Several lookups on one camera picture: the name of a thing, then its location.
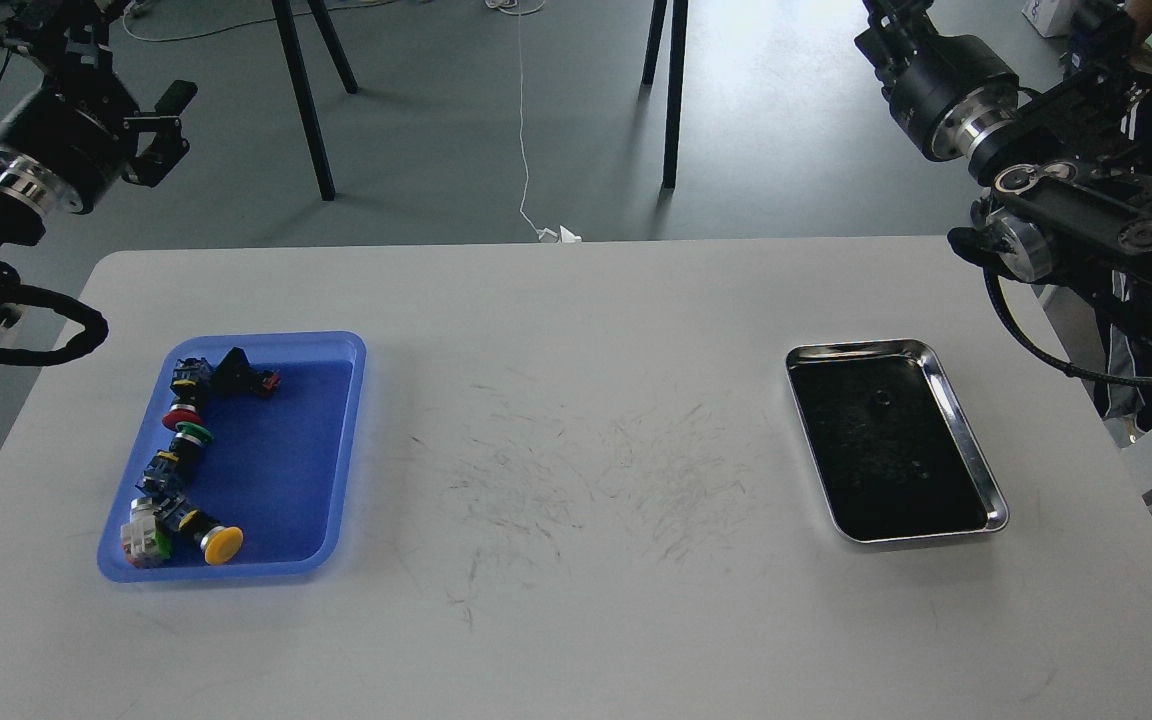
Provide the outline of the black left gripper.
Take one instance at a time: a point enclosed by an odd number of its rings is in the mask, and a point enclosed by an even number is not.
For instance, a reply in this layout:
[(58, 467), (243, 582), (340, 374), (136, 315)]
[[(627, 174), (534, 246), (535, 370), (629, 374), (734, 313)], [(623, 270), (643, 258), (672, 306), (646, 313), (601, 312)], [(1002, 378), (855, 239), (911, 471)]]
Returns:
[(154, 109), (132, 111), (114, 129), (61, 99), (132, 100), (109, 50), (109, 26), (128, 5), (26, 3), (26, 54), (41, 88), (0, 120), (0, 192), (37, 215), (91, 213), (119, 179), (159, 185), (189, 151), (180, 114), (197, 94), (195, 82), (174, 81)]

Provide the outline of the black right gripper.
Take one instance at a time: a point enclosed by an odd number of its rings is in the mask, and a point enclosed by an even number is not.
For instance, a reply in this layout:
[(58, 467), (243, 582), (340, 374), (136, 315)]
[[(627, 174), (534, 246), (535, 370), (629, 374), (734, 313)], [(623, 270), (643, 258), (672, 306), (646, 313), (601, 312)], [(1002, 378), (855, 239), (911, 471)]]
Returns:
[[(881, 82), (890, 118), (929, 161), (968, 154), (963, 128), (980, 108), (1015, 109), (1020, 77), (973, 35), (941, 36), (932, 1), (863, 1), (867, 29), (855, 37)], [(911, 51), (902, 58), (902, 51)]]

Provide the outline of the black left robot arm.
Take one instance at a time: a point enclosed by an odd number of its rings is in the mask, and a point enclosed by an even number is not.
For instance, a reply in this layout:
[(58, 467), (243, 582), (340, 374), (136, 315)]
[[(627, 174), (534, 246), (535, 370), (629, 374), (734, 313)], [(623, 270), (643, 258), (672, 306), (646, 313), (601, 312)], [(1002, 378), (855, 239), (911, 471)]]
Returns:
[[(6, 20), (5, 50), (37, 65), (41, 83), (0, 120), (0, 249), (37, 245), (52, 211), (88, 214), (118, 181), (156, 187), (189, 151), (180, 118), (195, 83), (173, 82), (143, 109), (116, 76), (109, 26), (127, 8), (26, 1)], [(100, 311), (0, 259), (1, 366), (71, 363), (108, 333)]]

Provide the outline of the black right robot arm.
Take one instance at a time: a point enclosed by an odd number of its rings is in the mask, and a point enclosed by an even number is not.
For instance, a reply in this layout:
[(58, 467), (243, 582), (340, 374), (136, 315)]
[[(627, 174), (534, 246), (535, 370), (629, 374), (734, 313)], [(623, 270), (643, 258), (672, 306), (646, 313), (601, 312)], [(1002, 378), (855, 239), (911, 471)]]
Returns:
[(978, 37), (938, 32), (929, 6), (869, 1), (855, 41), (923, 158), (964, 159), (980, 185), (973, 223), (948, 242), (984, 270), (998, 318), (1039, 361), (1083, 381), (1152, 388), (1152, 376), (1108, 376), (1044, 353), (1000, 287), (1010, 279), (1069, 288), (1152, 348), (1152, 176), (1120, 126), (1149, 88), (1130, 60), (1134, 20), (1111, 1), (1076, 10), (1084, 37), (1064, 79), (1037, 94)]

